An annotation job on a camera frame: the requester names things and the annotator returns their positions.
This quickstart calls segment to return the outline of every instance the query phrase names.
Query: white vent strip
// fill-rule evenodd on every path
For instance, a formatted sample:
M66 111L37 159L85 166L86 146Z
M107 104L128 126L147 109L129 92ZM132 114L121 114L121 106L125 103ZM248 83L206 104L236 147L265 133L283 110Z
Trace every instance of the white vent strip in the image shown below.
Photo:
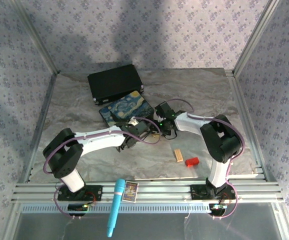
M61 205L61 209L67 212L68 205ZM110 203L99 203L89 207L88 213L108 214L110 213ZM69 213L81 213L78 211L68 211ZM210 213L209 205L206 203L122 203L119 208L121 214L175 214L175 213ZM23 214L55 214L59 213L55 205L49 203L23 204Z

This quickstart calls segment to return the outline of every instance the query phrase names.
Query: black box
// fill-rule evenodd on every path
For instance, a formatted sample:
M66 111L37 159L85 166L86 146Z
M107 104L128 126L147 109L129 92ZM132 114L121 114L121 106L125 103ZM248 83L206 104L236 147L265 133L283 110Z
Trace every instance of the black box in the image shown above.
M116 101L133 91L144 91L144 85L132 64L90 74L88 82L97 105Z

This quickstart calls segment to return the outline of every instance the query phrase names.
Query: table surface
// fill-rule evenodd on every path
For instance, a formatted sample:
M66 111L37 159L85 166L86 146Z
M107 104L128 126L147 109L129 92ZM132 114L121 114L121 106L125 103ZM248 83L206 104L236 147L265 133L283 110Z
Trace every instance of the table surface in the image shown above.
M213 69L167 69L139 70L144 84L143 97L152 107L165 100L182 98L195 108L195 114L214 117L224 114L242 133L246 141L244 154L234 161L231 174L251 174L256 162L251 154L250 145L242 126L233 99L232 90L223 68ZM75 73L70 76L57 76L51 102L38 145L36 159L31 171L32 183L55 183L53 175L45 175L43 149L65 128L73 132L91 132L106 128L99 109L93 102L88 74ZM174 101L171 107L189 111L183 102ZM152 136L146 141L155 141ZM181 150L183 158L198 157L199 165L187 168L185 162L177 162L174 149ZM115 181L117 178L128 180L156 178L208 177L212 158L201 135L179 132L174 140L162 140L157 145L141 142L122 152L109 147L91 152L80 158L77 170L86 182Z

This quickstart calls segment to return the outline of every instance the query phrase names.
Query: glass panel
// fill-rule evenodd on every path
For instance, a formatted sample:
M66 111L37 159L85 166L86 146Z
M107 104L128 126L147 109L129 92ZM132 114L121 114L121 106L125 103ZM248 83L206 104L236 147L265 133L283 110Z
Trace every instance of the glass panel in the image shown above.
M242 203L228 218L206 213L120 214L113 240L280 240L269 203ZM100 240L108 214L69 219L57 213L21 214L13 240Z

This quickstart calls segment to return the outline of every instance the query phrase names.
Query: purple patterned wall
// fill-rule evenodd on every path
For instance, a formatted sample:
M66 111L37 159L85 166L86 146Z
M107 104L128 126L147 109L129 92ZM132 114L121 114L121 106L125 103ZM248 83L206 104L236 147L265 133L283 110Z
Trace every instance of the purple patterned wall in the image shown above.
M289 0L281 0L238 80L289 211Z
M51 73L8 1L0 0L0 237Z
M268 0L23 0L55 65L232 69Z

